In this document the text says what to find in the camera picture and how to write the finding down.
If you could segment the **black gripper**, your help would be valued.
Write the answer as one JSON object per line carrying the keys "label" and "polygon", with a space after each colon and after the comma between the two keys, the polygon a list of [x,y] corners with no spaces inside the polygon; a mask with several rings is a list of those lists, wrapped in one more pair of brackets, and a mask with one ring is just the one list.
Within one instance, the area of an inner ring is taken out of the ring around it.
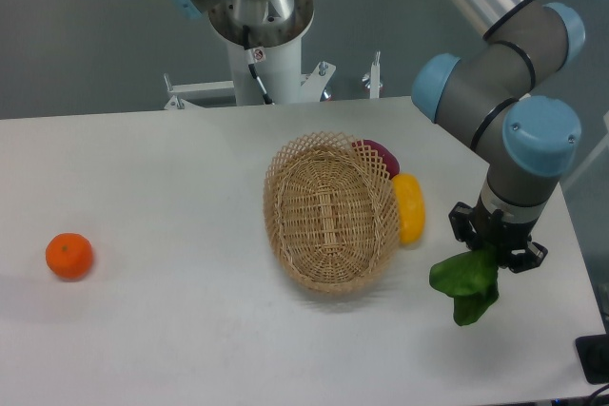
{"label": "black gripper", "polygon": [[455,239],[469,249],[492,245],[498,251],[499,268],[519,274],[541,266],[548,249],[529,241],[534,221],[509,222],[500,209],[490,212],[483,203],[474,209],[457,202],[449,212],[449,221]]}

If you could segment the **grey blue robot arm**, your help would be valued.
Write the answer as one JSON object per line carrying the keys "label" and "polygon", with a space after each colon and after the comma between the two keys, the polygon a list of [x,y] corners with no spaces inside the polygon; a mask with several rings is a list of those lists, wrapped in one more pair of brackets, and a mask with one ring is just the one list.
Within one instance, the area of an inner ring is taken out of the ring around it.
{"label": "grey blue robot arm", "polygon": [[[486,43],[463,60],[441,54],[412,87],[413,104],[489,166],[477,203],[449,215],[456,239],[496,248],[515,273],[541,265],[546,249],[531,238],[560,177],[573,161],[580,120],[566,103],[532,90],[580,52],[585,28],[560,3],[452,0]],[[238,105],[317,102],[327,71],[301,73],[301,40],[312,0],[173,0],[189,18],[207,16],[225,41]]]}

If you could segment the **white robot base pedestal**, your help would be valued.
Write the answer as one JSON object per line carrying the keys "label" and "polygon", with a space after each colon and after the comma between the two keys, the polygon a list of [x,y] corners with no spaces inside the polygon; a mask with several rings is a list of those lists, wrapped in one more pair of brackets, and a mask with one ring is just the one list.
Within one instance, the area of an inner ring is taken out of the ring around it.
{"label": "white robot base pedestal", "polygon": [[293,105],[332,99],[336,67],[321,61],[302,71],[302,40],[314,19],[313,0],[225,0],[204,14],[226,46],[228,81],[174,85],[164,76],[167,109],[211,106],[231,97],[237,106]]}

